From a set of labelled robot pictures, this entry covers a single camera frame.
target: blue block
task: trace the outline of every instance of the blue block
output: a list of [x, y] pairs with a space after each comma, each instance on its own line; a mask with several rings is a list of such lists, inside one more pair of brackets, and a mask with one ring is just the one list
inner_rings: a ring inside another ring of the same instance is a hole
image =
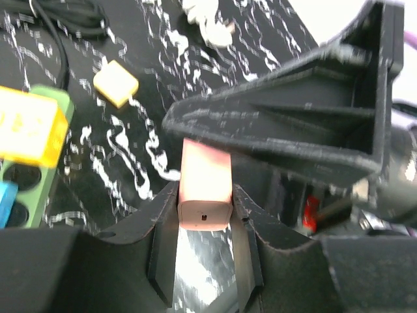
[[0, 229], [7, 225], [14, 200], [18, 194], [18, 186], [10, 181], [0, 181]]

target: marble surface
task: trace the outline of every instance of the marble surface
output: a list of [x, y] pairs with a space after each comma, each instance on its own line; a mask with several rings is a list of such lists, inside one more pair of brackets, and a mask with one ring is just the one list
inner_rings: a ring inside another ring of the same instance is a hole
[[[234, 44], [224, 50], [204, 46], [178, 0], [102, 3], [111, 25], [105, 41], [62, 32], [76, 112], [44, 217], [51, 227], [79, 225], [91, 233], [137, 211], [179, 179], [181, 141], [160, 127], [173, 101], [253, 80], [316, 46], [287, 0], [221, 0], [218, 19], [236, 25]], [[30, 17], [1, 14], [0, 85], [52, 85], [59, 56], [49, 34]], [[94, 74], [113, 59], [140, 82], [137, 97], [120, 110], [92, 87]], [[250, 168], [239, 168], [238, 183]], [[259, 185], [246, 185], [259, 193]], [[179, 236], [171, 311], [201, 312], [233, 281], [230, 231]]]

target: black cord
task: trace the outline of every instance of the black cord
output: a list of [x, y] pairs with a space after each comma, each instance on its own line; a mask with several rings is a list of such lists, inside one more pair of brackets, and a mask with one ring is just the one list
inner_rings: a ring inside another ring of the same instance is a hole
[[[68, 90], [70, 67], [63, 42], [58, 34], [59, 23], [69, 34], [77, 38], [94, 38], [107, 36], [108, 17], [103, 8], [94, 0], [32, 0], [32, 7], [48, 28], [56, 42], [61, 58], [61, 67], [57, 76], [56, 87]], [[36, 18], [29, 5], [29, 0], [0, 0], [0, 9], [9, 13], [20, 13]]]

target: yellow toy block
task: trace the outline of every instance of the yellow toy block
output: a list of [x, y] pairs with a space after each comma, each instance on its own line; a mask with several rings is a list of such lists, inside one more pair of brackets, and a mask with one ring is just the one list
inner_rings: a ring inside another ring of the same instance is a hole
[[116, 108], [122, 107], [139, 89], [138, 80], [114, 60], [103, 66], [93, 84]]
[[55, 99], [0, 86], [0, 158], [54, 168], [67, 130]]

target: black marble table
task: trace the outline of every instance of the black marble table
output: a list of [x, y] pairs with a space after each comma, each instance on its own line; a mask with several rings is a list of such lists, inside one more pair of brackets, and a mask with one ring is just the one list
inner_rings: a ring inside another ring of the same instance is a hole
[[[85, 41], [62, 32], [76, 112], [44, 217], [49, 226], [81, 225], [92, 233], [137, 211], [168, 181], [179, 179], [181, 140], [166, 136], [160, 126], [173, 101], [253, 80], [316, 46], [288, 0], [220, 0], [218, 18], [236, 25], [234, 44], [224, 50], [205, 47], [179, 0], [102, 3], [110, 20], [109, 38]], [[30, 17], [7, 12], [0, 25], [0, 85], [53, 85], [59, 56], [49, 34]], [[113, 59], [140, 83], [135, 100], [120, 110], [97, 95], [92, 84], [103, 63]], [[254, 198], [260, 196], [263, 176], [249, 181], [250, 167], [239, 160], [234, 171], [238, 183]], [[229, 230], [180, 232], [177, 263], [193, 259], [195, 267], [177, 267], [173, 311], [200, 312], [230, 283], [228, 241]], [[207, 272], [201, 285], [195, 277], [194, 282], [185, 278], [193, 269]]]

